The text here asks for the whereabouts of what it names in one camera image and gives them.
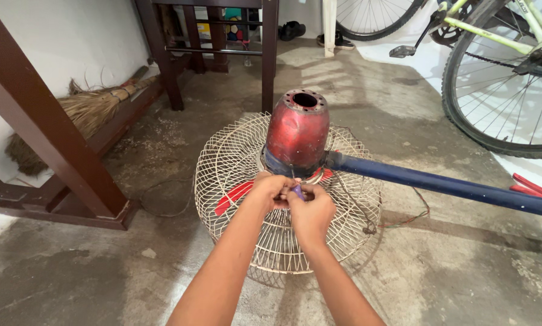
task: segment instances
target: bicycle pedal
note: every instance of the bicycle pedal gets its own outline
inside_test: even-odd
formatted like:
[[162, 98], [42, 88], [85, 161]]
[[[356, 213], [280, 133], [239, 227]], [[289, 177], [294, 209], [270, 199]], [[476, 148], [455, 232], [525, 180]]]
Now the bicycle pedal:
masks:
[[411, 45], [400, 45], [390, 51], [390, 57], [392, 58], [405, 58], [414, 54], [416, 54], [416, 47]]

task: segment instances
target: black shoe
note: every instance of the black shoe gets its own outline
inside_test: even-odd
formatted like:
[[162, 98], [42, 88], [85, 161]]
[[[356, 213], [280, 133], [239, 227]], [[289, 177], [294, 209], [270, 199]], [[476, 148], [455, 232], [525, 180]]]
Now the black shoe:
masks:
[[305, 34], [305, 25], [299, 24], [296, 21], [290, 21], [289, 23], [279, 27], [279, 39], [281, 41], [291, 41], [296, 37], [301, 37]]
[[[325, 34], [317, 37], [317, 44], [325, 46]], [[335, 31], [335, 48], [342, 50], [353, 50], [355, 45], [350, 41], [344, 40], [343, 35], [339, 31]]]

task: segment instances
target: blue metal pole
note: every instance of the blue metal pole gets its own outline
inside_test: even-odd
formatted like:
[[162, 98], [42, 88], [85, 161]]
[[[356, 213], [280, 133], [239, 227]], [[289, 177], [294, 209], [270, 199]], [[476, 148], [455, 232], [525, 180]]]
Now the blue metal pole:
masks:
[[405, 184], [406, 186], [542, 215], [541, 197], [517, 193], [511, 190], [396, 167], [368, 159], [343, 155], [340, 152], [328, 152], [326, 166], [336, 171], [360, 174], [384, 181]]

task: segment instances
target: broom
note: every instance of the broom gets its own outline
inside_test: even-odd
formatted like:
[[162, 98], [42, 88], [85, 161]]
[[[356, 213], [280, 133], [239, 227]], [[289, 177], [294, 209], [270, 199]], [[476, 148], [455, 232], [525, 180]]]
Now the broom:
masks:
[[[148, 87], [156, 79], [157, 76], [154, 76], [134, 85], [106, 92], [101, 90], [78, 92], [62, 97], [58, 102], [82, 136], [88, 140], [115, 116], [121, 102], [130, 99], [131, 95]], [[48, 168], [17, 133], [10, 136], [5, 152], [19, 165], [18, 171], [29, 176], [38, 175]]]

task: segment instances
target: red motor housing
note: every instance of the red motor housing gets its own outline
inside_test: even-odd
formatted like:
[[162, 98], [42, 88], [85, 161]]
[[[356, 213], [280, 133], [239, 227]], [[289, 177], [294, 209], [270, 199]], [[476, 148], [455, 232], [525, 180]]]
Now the red motor housing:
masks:
[[327, 101], [308, 89], [292, 89], [277, 102], [265, 144], [265, 163], [275, 174], [309, 177], [322, 164], [329, 132]]

